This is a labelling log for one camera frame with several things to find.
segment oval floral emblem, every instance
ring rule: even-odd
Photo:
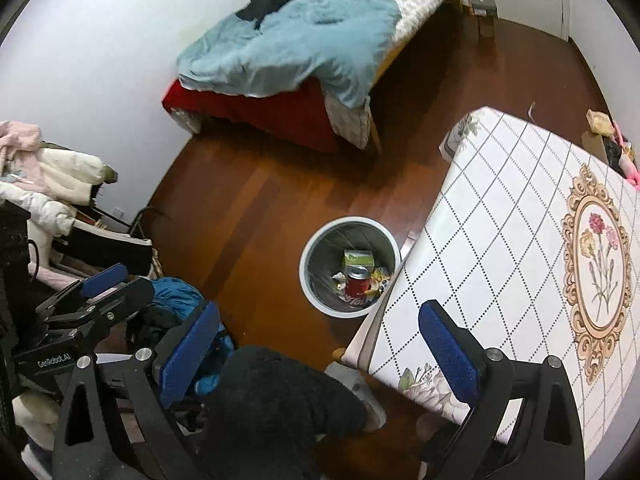
[[[562,219],[564,296],[591,384],[620,338],[631,298],[629,237],[607,189],[583,165]]]

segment green leaf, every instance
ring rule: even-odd
[[[414,373],[409,370],[409,368],[406,368],[404,370],[404,374],[402,374],[402,377],[400,377],[400,382],[398,383],[398,390],[405,392],[407,391],[409,388],[411,388],[415,383],[415,377],[414,377]]]

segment pink flower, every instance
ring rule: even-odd
[[[591,227],[591,230],[595,234],[602,234],[604,231],[604,221],[602,220],[602,217],[597,213],[591,213],[589,215],[589,227]]]
[[[611,244],[611,247],[613,248],[614,251],[617,251],[618,250],[618,234],[616,233],[616,230],[613,227],[607,227],[605,231],[607,232],[607,240]]]

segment tablecloth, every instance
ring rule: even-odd
[[[583,149],[489,107],[441,150],[452,162],[424,231],[343,360],[460,423],[468,406],[418,331],[420,305],[439,300],[485,348],[562,359],[587,458],[638,361],[636,191]],[[508,405],[498,440],[519,407]]]

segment yellow flower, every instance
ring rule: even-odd
[[[582,253],[582,256],[595,258],[595,249],[596,242],[593,239],[593,233],[591,233],[589,229],[585,229],[585,231],[580,235],[580,252]]]

